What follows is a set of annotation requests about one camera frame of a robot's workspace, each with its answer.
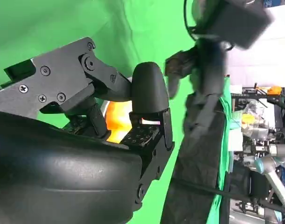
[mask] orange object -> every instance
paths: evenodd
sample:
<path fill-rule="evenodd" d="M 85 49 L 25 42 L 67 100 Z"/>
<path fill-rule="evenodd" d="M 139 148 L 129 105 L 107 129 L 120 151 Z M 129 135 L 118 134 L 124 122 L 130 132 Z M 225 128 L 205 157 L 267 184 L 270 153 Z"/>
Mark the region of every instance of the orange object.
<path fill-rule="evenodd" d="M 111 135 L 107 141 L 119 143 L 131 130 L 129 113 L 132 111 L 132 101 L 110 102 L 106 111 L 106 123 Z"/>
<path fill-rule="evenodd" d="M 279 96 L 281 94 L 282 88 L 280 86 L 273 86 L 268 89 L 268 95 L 276 95 Z"/>

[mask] hex screw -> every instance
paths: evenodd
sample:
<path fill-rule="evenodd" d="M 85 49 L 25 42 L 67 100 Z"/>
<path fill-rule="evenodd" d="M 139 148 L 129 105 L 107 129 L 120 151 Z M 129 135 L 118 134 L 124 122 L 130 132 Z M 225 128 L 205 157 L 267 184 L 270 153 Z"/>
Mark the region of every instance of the hex screw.
<path fill-rule="evenodd" d="M 61 92 L 57 95 L 57 100 L 59 102 L 64 102 L 66 100 L 66 96 Z"/>
<path fill-rule="evenodd" d="M 111 75 L 111 76 L 110 76 L 110 81 L 111 81 L 112 83 L 115 83 L 115 79 L 116 79 L 116 75 Z"/>
<path fill-rule="evenodd" d="M 95 46 L 93 43 L 89 42 L 89 43 L 87 44 L 87 48 L 88 48 L 88 50 L 93 50 L 93 49 L 96 48 L 96 46 Z"/>
<path fill-rule="evenodd" d="M 48 76 L 50 75 L 50 68 L 48 68 L 47 66 L 42 66 L 41 67 L 41 74 L 43 76 Z"/>

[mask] screw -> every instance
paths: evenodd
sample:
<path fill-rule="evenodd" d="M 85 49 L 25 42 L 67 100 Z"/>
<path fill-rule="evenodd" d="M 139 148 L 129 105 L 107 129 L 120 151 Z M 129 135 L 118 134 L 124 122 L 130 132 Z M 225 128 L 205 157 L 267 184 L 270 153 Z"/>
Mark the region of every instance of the screw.
<path fill-rule="evenodd" d="M 48 68 L 47 66 L 41 67 L 41 74 L 42 74 L 43 76 L 48 76 L 48 75 L 50 75 L 50 68 Z"/>
<path fill-rule="evenodd" d="M 88 48 L 88 50 L 93 50 L 93 49 L 96 48 L 96 46 L 95 46 L 95 44 L 89 42 L 89 43 L 87 44 L 87 48 Z"/>
<path fill-rule="evenodd" d="M 112 83 L 115 83 L 115 79 L 116 79 L 116 75 L 111 75 L 111 76 L 110 76 L 110 81 L 111 81 Z"/>
<path fill-rule="evenodd" d="M 46 97 L 45 95 L 40 95 L 40 96 L 39 96 L 39 101 L 40 101 L 41 103 L 45 103 L 45 102 L 47 101 L 47 97 Z"/>
<path fill-rule="evenodd" d="M 28 87 L 26 85 L 21 85 L 21 86 L 19 86 L 19 91 L 21 93 L 27 93 L 28 92 Z"/>
<path fill-rule="evenodd" d="M 90 70 L 90 71 L 93 71 L 94 70 L 94 63 L 92 62 L 92 60 L 90 59 L 90 57 L 86 58 L 85 61 L 85 67 Z"/>
<path fill-rule="evenodd" d="M 61 92 L 57 95 L 57 100 L 59 102 L 64 102 L 66 100 L 66 96 Z"/>
<path fill-rule="evenodd" d="M 143 184 L 141 184 L 141 185 L 139 186 L 139 190 L 138 190 L 138 198 L 141 199 L 141 198 L 143 197 L 144 193 L 145 193 L 145 191 L 144 191 L 144 186 L 143 186 Z"/>

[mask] black plastic housing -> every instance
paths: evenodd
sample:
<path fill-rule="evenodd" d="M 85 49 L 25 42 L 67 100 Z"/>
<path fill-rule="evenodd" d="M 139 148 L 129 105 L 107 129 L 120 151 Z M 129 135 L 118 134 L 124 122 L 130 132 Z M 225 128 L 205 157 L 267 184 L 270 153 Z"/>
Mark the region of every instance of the black plastic housing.
<path fill-rule="evenodd" d="M 0 112 L 0 224 L 126 223 L 141 169 L 125 145 Z"/>
<path fill-rule="evenodd" d="M 134 113 L 156 113 L 169 107 L 168 94 L 160 67 L 156 63 L 136 66 L 131 86 Z"/>
<path fill-rule="evenodd" d="M 226 53 L 219 42 L 200 38 L 196 41 L 198 49 L 198 70 L 200 93 L 204 96 L 222 95 L 226 74 Z"/>
<path fill-rule="evenodd" d="M 207 0 L 195 34 L 217 37 L 248 49 L 271 24 L 258 0 Z"/>

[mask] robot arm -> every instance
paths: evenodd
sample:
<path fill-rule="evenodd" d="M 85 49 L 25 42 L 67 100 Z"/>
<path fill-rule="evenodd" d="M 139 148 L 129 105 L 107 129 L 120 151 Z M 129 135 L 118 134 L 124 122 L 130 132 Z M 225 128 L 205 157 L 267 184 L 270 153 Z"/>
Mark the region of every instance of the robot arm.
<path fill-rule="evenodd" d="M 285 145 L 271 145 L 268 156 L 255 160 L 257 172 L 265 175 L 285 207 L 285 186 L 276 173 L 276 167 L 283 163 L 285 163 Z"/>
<path fill-rule="evenodd" d="M 193 15 L 196 26 L 189 27 L 184 1 L 184 21 L 195 46 L 166 60 L 169 96 L 176 95 L 179 79 L 192 74 L 194 93 L 187 98 L 183 148 L 193 147 L 209 129 L 215 117 L 214 108 L 223 94 L 226 74 L 226 52 L 238 46 L 248 49 L 270 25 L 272 19 L 257 0 L 197 0 Z"/>
<path fill-rule="evenodd" d="M 173 151 L 171 112 L 155 63 L 130 83 L 84 38 L 6 69 L 0 90 L 0 223 L 125 224 Z M 94 99 L 132 101 L 131 131 L 120 144 Z M 37 121 L 63 113 L 64 129 Z M 156 121 L 156 125 L 142 123 Z"/>

